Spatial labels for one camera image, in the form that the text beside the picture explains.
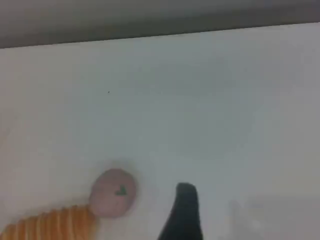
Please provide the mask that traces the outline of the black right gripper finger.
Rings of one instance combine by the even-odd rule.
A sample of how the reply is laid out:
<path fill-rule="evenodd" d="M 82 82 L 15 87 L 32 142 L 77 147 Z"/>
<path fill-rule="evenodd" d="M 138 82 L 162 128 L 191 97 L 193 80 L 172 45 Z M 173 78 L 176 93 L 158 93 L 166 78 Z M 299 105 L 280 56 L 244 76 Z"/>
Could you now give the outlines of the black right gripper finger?
<path fill-rule="evenodd" d="M 203 239 L 198 192 L 193 184 L 187 182 L 177 184 L 173 206 L 158 239 Z"/>

